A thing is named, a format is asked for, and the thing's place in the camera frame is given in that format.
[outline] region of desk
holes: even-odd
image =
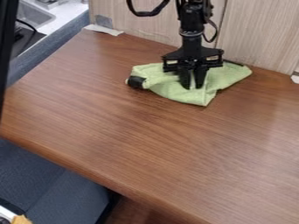
[[[208,108],[124,84],[174,48],[82,31],[7,91],[2,136],[181,223],[299,223],[299,86],[254,74]]]

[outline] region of beige wall panel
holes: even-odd
[[[299,0],[228,0],[218,47],[229,60],[292,74],[299,61]]]

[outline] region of sink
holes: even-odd
[[[38,29],[39,27],[52,22],[55,19],[55,16],[30,3],[20,1],[17,11],[17,18]]]

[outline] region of yellow object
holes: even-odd
[[[11,224],[32,224],[32,222],[27,220],[26,217],[24,217],[24,215],[22,215],[22,216],[16,216],[15,218],[13,218],[13,221]]]

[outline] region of floor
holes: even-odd
[[[167,215],[122,198],[105,224],[189,224],[184,220],[170,219]]]
[[[54,33],[59,28],[66,25],[68,22],[78,17],[84,11],[88,10],[88,4],[82,3],[81,0],[69,0],[67,3],[63,3],[60,6],[55,7],[51,10],[46,10],[38,4],[35,4],[35,0],[24,1],[30,4],[34,4],[36,7],[39,7],[44,11],[48,11],[56,17],[51,23],[38,28],[39,32],[44,33],[46,35]]]

